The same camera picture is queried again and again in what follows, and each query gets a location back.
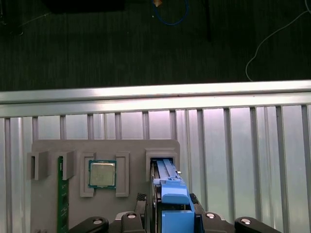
aluminum rail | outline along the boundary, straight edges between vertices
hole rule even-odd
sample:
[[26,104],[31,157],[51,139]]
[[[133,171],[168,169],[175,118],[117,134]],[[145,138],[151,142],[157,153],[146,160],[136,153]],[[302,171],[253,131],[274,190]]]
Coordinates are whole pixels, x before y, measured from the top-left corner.
[[311,81],[21,91],[0,93],[0,117],[310,103]]
[[310,92],[311,81],[212,83],[0,92],[0,104]]

cpu processor chip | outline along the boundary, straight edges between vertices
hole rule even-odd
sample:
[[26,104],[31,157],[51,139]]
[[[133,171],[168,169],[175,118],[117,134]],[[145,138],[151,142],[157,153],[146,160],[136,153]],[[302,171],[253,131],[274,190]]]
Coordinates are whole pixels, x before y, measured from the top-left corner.
[[90,160],[89,188],[116,188],[116,161]]

floor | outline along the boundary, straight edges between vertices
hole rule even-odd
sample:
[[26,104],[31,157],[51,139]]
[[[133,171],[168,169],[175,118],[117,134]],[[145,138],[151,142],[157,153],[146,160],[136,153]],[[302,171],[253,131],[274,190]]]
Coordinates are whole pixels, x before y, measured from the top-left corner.
[[[245,65],[270,33],[306,10],[304,0],[209,0],[207,41],[203,0],[177,26],[155,17],[148,0],[126,0],[125,10],[48,14],[40,0],[11,0],[10,19],[21,36],[0,37],[0,91],[174,83],[246,82]],[[173,22],[182,0],[163,0]],[[311,15],[262,45],[249,67],[254,81],[301,80],[311,74]]]

silver screw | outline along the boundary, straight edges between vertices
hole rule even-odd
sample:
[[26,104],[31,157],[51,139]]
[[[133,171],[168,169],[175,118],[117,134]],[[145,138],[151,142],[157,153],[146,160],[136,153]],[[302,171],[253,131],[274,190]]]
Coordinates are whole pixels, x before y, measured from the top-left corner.
[[208,213],[208,214],[206,214],[206,217],[215,218],[215,215],[214,215],[214,214],[211,214],[211,213]]
[[127,217],[128,217],[128,218],[135,218],[136,215],[135,215],[135,214],[129,214]]
[[251,221],[248,220],[247,218],[242,218],[242,219],[241,219],[241,222],[242,222],[242,223],[245,223],[246,225],[251,224]]
[[97,219],[97,220],[95,220],[93,223],[95,224],[95,225],[97,225],[97,224],[101,224],[103,221],[101,221],[100,219]]

ram memory module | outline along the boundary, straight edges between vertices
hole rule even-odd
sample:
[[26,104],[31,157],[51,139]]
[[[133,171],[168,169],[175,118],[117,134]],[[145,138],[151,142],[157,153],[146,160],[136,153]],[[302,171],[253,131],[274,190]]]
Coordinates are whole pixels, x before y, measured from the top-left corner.
[[63,180],[63,160],[62,156],[57,159],[58,169],[58,191],[57,191],[57,233],[67,233],[68,228],[68,213],[69,213],[69,200],[68,200],[68,180]]

